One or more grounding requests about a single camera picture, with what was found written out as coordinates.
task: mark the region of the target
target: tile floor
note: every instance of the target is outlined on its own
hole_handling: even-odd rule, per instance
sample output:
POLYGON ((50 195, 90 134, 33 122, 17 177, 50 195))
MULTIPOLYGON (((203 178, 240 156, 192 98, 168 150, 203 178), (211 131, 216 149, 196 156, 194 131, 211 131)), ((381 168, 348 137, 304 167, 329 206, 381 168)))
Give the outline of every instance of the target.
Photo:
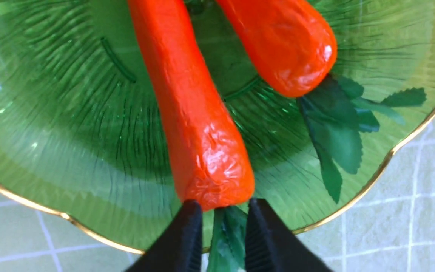
MULTIPOLYGON (((358 204, 299 237, 336 272, 435 272, 435 120, 358 204)), ((0 272, 122 271, 136 258, 0 195, 0 272)))

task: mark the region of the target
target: artificial leaf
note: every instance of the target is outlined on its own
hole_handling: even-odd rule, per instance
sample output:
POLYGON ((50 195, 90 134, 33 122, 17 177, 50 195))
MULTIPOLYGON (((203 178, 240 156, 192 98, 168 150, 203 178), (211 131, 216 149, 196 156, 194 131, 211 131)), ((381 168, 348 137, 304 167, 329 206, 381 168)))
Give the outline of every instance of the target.
POLYGON ((357 173, 362 156, 359 115, 340 87, 329 81, 297 99, 297 103, 312 141, 346 172, 357 173))
POLYGON ((342 174, 340 174, 332 158, 321 145, 315 145, 315 150, 320 160, 321 177, 325 189, 327 189, 328 195, 332 197, 333 201, 338 203, 338 201, 340 201, 340 193, 343 184, 342 174))
POLYGON ((352 79, 338 74, 333 74, 333 79, 336 80, 338 85, 340 85, 340 88, 342 88, 342 90, 350 99, 361 97, 364 94, 364 86, 352 79))
POLYGON ((389 95, 380 104, 389 107, 418 107, 424 104, 426 99, 424 88, 408 88, 389 95))
POLYGON ((377 132, 380 129, 380 124, 371 110, 356 108, 359 115, 359 129, 362 132, 377 132))
POLYGON ((235 272, 244 268, 247 215, 236 206, 214 210, 214 228, 208 272, 235 272))
POLYGON ((398 124, 404 125, 406 123, 404 118, 398 112, 396 112, 395 110, 393 110, 387 105, 382 105, 381 103, 377 103, 375 101, 368 100, 361 97, 355 98, 354 100, 352 100, 352 102, 358 108, 364 108, 366 110, 380 112, 381 114, 393 119, 398 124))
POLYGON ((354 105, 330 75, 300 100, 307 104, 307 108, 326 116, 324 118, 329 121, 338 122, 350 128, 358 129, 359 127, 359 117, 354 105))
POLYGON ((325 188, 333 201, 338 203, 343 179, 333 162, 332 154, 336 156, 335 161, 337 164, 345 171, 356 173, 362 155, 359 132, 356 129, 351 129, 344 124, 328 119, 327 116, 316 111, 316 108, 303 99, 297 99, 297 103, 320 161, 325 188))

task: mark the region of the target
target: orange carrot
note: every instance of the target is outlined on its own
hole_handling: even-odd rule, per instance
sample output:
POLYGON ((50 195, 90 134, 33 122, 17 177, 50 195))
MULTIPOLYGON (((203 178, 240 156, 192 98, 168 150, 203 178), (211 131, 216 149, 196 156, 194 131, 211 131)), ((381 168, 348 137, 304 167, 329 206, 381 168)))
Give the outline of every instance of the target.
POLYGON ((254 176, 182 0, 128 0, 167 139, 176 192, 203 210, 244 203, 254 176))
POLYGON ((258 73, 283 96, 307 94, 335 64, 335 35, 307 0, 217 2, 258 73))

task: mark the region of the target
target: green leaf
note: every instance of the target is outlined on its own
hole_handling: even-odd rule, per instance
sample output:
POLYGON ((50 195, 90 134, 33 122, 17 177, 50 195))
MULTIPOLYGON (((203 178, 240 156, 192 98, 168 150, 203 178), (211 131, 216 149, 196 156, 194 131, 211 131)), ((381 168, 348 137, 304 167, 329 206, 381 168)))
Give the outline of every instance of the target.
POLYGON ((338 82, 328 75, 309 94, 300 98, 312 112, 323 115, 323 119, 338 122, 350 128, 359 127, 359 117, 338 82))
POLYGON ((362 132, 377 132, 380 129, 380 124, 371 110, 356 108, 359 115, 359 129, 362 132))
POLYGON ((342 174, 338 170, 337 166, 333 162, 332 158, 324 150, 324 148, 317 144, 315 145, 316 154, 320 160, 321 177, 325 189, 327 189, 328 195, 330 195, 338 203, 340 201, 340 193, 342 191, 342 174))
POLYGON ((364 95, 364 86, 355 82, 353 79, 349 79, 338 74, 333 74, 333 78, 338 82, 338 85, 340 85, 342 90, 349 98, 354 99, 364 95))
POLYGON ((237 206, 214 210, 208 272, 235 272, 245 267, 247 215, 237 206))
POLYGON ((331 77, 297 99, 315 145, 320 145, 346 172, 356 174, 361 163, 359 115, 354 104, 331 77))
POLYGON ((389 107, 418 107, 424 104, 426 99, 424 88, 408 88, 389 95, 380 103, 389 107))
POLYGON ((375 101, 368 100, 361 97, 352 100, 352 102, 358 108, 364 108, 366 110, 380 112, 381 114, 393 119, 398 124, 404 125, 406 123, 404 118, 398 112, 396 112, 395 110, 393 110, 387 105, 382 105, 381 103, 377 103, 375 101))

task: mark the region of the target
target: plate rim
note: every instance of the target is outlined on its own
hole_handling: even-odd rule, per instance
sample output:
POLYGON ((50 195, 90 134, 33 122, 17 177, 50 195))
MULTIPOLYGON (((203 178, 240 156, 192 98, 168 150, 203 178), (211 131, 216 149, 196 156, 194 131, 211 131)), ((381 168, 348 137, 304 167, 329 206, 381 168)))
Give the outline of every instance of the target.
MULTIPOLYGON (((294 229, 291 230, 291 232, 294 235, 297 234, 301 234, 307 231, 310 231, 312 229, 316 229, 317 227, 320 227, 330 221, 332 221, 333 219, 339 217, 340 215, 342 215, 344 212, 346 212, 348 209, 350 209, 353 205, 355 205, 359 200, 361 200, 369 191, 370 189, 373 187, 373 185, 377 182, 377 180, 380 178, 380 176, 382 176, 383 172, 385 171, 385 168, 387 168, 387 166, 389 165, 390 161, 392 160, 392 157, 394 157, 394 155, 397 153, 397 151, 399 151, 402 147, 404 147, 404 145, 406 145, 407 143, 409 143, 410 141, 412 141, 412 139, 414 139, 419 133, 421 133, 425 127, 430 124, 430 122, 435 118, 435 107, 433 108, 433 110, 430 112, 430 114, 424 119, 424 121, 422 121, 418 127, 416 127, 407 137, 405 137, 403 140, 401 140, 398 144, 396 144, 385 156, 385 158, 382 160, 382 162, 380 163, 378 169, 375 171, 375 173, 373 174, 373 176, 369 179, 369 181, 365 184, 365 186, 349 201, 347 202, 345 205, 343 205, 341 208, 339 208, 338 210, 336 210, 335 212, 331 213, 330 215, 328 215, 327 217, 313 223, 313 224, 309 224, 305 227, 301 227, 299 229, 294 229)), ((35 203, 31 200, 28 200, 26 198, 24 198, 23 196, 19 196, 13 192, 11 192, 10 190, 8 190, 7 188, 5 188, 2 184, 0 184, 0 193, 9 198, 10 200, 13 200, 19 204, 22 204, 24 206, 30 207, 32 209, 35 210, 39 210, 40 212, 45 212, 48 213, 50 215, 55 215, 58 217, 61 217, 67 221, 69 221, 71 224, 73 224, 75 227, 77 227, 78 229, 80 229, 81 231, 83 231, 83 233, 87 234, 88 236, 91 236, 93 239, 99 241, 100 243, 104 243, 107 246, 111 246, 113 248, 122 250, 122 251, 126 251, 129 253, 134 253, 134 254, 144 254, 145 250, 142 249, 137 249, 137 248, 131 248, 129 246, 124 246, 123 244, 120 243, 116 243, 114 241, 111 241, 110 239, 105 238, 103 235, 98 234, 97 232, 93 231, 92 229, 90 229, 89 227, 85 226, 84 224, 80 223, 76 218, 71 217, 70 215, 68 215, 65 212, 61 212, 59 210, 55 210, 52 208, 48 208, 44 205, 40 205, 38 203, 35 203)), ((208 253, 209 252, 209 247, 205 247, 202 249, 203 253, 208 253)))

